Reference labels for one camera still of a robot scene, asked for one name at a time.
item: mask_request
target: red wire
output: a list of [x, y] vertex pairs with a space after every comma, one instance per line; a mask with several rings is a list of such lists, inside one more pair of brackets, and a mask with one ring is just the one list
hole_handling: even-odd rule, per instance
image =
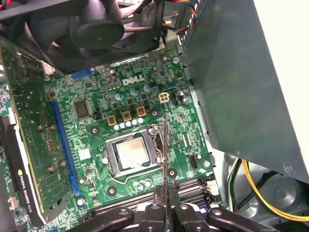
[[[7, 6], [11, 5], [11, 3], [12, 3], [12, 0], [8, 0], [8, 1], [6, 2], [6, 4], [5, 4], [5, 6], [7, 7]], [[2, 9], [3, 9], [3, 5], [0, 4], [0, 11], [1, 11]]]

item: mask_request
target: cpu socket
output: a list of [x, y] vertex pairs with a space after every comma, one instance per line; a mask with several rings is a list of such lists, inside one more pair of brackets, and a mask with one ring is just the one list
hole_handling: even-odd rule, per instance
[[163, 142], [157, 125], [106, 141], [106, 166], [115, 177], [161, 165]]

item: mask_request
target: yellow wire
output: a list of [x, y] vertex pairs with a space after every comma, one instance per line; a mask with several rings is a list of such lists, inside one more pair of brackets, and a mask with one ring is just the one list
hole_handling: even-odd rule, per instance
[[258, 198], [266, 205], [267, 208], [269, 208], [271, 211], [273, 211], [275, 214], [279, 215], [282, 218], [286, 218], [288, 220], [292, 220], [292, 221], [309, 221], [309, 216], [298, 216], [298, 215], [293, 215], [293, 214], [288, 214], [284, 211], [281, 211], [279, 209], [277, 209], [276, 207], [272, 206], [271, 204], [269, 204], [260, 194], [259, 190], [256, 188], [254, 181], [251, 177], [250, 174], [250, 170], [249, 170], [249, 166], [246, 160], [242, 160], [242, 166], [243, 169], [245, 171], [246, 177], [253, 189], [253, 191], [255, 192], [255, 194], [258, 196]]

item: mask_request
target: dell logo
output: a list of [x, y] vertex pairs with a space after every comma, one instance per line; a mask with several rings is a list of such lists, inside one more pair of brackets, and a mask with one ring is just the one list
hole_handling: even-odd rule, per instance
[[129, 79], [123, 79], [122, 80], [122, 84], [124, 85], [124, 86], [127, 86], [127, 85], [129, 85], [129, 84], [133, 84], [133, 83], [135, 83], [135, 82], [140, 82], [140, 81], [144, 81], [145, 79], [141, 76], [141, 75], [139, 75], [138, 77], [137, 76], [135, 76], [135, 77], [130, 77]]

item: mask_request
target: blue pcie slot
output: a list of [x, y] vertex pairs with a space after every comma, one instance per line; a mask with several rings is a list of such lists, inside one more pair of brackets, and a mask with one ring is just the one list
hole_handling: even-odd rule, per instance
[[81, 71], [72, 73], [72, 79], [74, 79], [74, 80], [82, 79], [82, 78], [87, 77], [91, 74], [92, 74], [91, 69], [81, 70]]
[[68, 138], [67, 138], [67, 134], [66, 134], [66, 131], [64, 129], [62, 117], [61, 117], [61, 114], [60, 114], [59, 105], [56, 101], [51, 101], [50, 104], [51, 104], [51, 107], [52, 107], [52, 110], [53, 110], [53, 115], [54, 115], [54, 118], [55, 118], [55, 121], [56, 121], [58, 133], [60, 135], [62, 148], [63, 148], [64, 154], [66, 156], [67, 165], [68, 165], [69, 172], [70, 172], [70, 181], [71, 181], [73, 190], [74, 190], [75, 193], [81, 194], [82, 192], [78, 189], [77, 172], [75, 170], [74, 160], [73, 160], [73, 157], [72, 157], [72, 153], [71, 153], [69, 141], [68, 141]]

